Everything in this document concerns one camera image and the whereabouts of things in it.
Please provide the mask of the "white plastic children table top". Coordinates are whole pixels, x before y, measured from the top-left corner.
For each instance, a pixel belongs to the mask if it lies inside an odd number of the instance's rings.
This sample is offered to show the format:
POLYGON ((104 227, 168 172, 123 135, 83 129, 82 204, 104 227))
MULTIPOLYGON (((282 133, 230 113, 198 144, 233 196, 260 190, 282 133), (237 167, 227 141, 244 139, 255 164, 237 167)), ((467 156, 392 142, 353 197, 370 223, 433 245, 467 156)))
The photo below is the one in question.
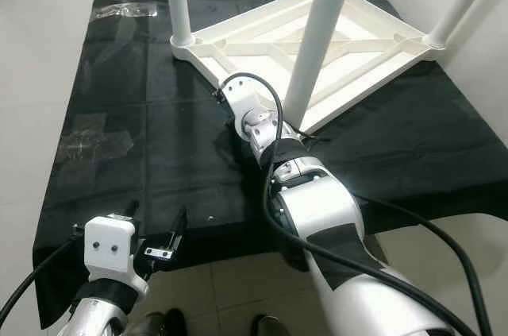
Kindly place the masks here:
MULTIPOLYGON (((214 87, 238 72, 268 81, 286 98, 313 0, 275 0, 194 33, 174 54, 214 87)), ((301 129, 322 129, 371 93, 440 50, 424 32, 367 0, 344 0, 301 129)))

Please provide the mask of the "black tablecloth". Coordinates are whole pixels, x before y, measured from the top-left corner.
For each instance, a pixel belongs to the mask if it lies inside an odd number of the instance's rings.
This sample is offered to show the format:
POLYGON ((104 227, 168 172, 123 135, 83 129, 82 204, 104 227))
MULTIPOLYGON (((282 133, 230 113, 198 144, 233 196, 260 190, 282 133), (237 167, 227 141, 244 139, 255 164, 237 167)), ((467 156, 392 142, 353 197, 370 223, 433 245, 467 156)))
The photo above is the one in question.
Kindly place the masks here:
MULTIPOLYGON (((124 2, 156 3, 159 16, 88 22, 60 136, 73 115, 106 112, 106 130, 127 130, 134 147, 98 163, 55 158, 30 253, 44 263, 35 281, 43 326, 57 322, 87 278, 79 250, 54 250, 73 225, 122 213, 131 199, 145 238, 163 237, 188 209, 180 256, 167 271, 279 248, 249 147, 226 128, 228 111, 210 82, 171 56, 167 0, 92 0, 91 10, 124 2)), ((311 148, 352 193, 429 219, 508 220, 508 145, 434 61, 315 130, 311 148)))

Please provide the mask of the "left dark robot foot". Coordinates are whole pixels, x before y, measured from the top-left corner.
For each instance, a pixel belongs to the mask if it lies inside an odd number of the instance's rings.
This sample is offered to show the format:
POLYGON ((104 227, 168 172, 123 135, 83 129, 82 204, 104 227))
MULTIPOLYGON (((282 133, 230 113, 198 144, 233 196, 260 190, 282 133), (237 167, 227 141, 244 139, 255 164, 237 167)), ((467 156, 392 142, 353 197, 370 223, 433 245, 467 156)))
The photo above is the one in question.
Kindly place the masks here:
POLYGON ((121 336, 187 336, 187 321, 180 308, 149 313, 132 321, 121 336))

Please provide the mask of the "dark robot foot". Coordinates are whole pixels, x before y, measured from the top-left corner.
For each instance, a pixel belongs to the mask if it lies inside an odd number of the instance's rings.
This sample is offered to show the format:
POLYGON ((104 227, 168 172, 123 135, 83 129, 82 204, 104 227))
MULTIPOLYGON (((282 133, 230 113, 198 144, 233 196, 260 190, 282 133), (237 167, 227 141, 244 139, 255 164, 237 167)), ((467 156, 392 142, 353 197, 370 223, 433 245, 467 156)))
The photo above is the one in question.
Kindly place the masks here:
POLYGON ((293 336, 287 326, 274 315, 257 315, 250 336, 293 336))
POLYGON ((187 336, 187 321, 180 308, 149 313, 132 321, 121 336, 187 336))

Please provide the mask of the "right dark robot foot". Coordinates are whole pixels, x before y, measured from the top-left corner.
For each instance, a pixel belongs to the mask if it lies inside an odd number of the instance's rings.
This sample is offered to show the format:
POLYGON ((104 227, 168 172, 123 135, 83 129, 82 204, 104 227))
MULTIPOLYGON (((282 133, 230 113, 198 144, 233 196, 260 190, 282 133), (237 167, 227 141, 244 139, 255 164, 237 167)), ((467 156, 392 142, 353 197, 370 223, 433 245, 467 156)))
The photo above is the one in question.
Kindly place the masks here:
POLYGON ((257 315, 250 336, 293 336, 287 326, 274 315, 257 315))

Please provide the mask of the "clear plastic film piece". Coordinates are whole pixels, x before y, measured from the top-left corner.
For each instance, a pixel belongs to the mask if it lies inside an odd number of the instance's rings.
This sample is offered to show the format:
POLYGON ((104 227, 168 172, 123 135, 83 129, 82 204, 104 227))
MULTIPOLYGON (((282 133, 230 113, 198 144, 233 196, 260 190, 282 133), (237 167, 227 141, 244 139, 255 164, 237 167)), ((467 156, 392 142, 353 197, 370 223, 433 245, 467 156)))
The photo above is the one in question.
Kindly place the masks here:
POLYGON ((92 10, 90 21, 106 19, 106 17, 157 17, 157 4, 152 2, 112 3, 92 10))

